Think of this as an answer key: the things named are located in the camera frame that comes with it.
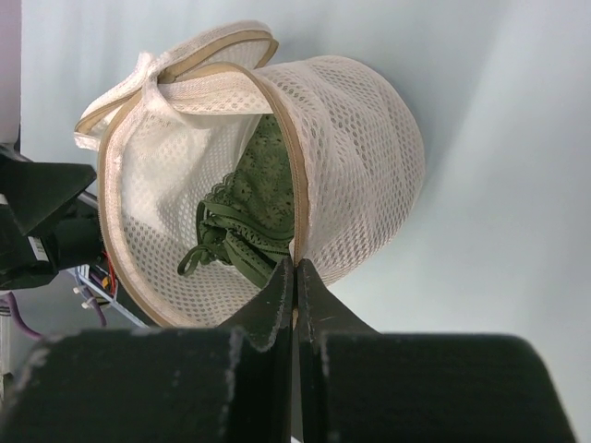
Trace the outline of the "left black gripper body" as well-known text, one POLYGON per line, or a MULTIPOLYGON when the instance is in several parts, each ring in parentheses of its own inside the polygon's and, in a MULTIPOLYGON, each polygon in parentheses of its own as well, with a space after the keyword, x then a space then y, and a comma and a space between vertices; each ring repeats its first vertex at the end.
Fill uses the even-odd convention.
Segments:
POLYGON ((75 203, 44 235, 22 235, 1 206, 1 289, 15 291, 49 284, 62 270, 103 262, 103 239, 96 209, 75 203))

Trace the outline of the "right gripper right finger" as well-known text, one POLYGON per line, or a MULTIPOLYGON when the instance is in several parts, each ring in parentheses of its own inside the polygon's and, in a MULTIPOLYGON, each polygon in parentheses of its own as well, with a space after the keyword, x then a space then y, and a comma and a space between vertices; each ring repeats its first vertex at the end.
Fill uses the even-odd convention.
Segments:
POLYGON ((306 442, 572 442, 536 349, 507 334, 379 333, 295 270, 306 442))

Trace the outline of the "round beige mesh laundry bag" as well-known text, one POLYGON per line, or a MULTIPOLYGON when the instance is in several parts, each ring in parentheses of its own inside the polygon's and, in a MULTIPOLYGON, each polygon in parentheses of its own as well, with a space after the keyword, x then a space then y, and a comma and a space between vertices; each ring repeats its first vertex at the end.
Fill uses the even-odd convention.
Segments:
POLYGON ((277 117, 295 186, 294 259, 332 284, 389 243, 419 194, 422 138, 392 85, 346 57, 275 65, 269 28, 238 21, 171 50, 89 105, 76 144, 98 154, 103 242, 132 300, 163 327, 215 327, 255 294, 236 270, 175 271, 197 204, 232 172, 264 114, 277 117))

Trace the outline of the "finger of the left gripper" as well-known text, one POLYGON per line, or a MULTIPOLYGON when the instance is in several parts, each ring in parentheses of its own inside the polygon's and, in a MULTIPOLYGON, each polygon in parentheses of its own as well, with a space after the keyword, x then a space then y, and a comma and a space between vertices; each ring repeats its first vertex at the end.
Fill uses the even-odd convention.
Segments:
POLYGON ((23 235, 51 232, 95 179, 88 164, 32 162, 12 150, 1 151, 1 195, 23 235))

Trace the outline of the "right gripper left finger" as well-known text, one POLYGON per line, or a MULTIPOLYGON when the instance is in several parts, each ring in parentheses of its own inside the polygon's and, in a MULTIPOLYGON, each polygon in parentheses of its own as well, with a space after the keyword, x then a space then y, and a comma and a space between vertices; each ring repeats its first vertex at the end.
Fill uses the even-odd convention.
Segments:
POLYGON ((294 267, 222 325, 90 329, 37 344, 1 411, 5 442, 287 442, 294 267))

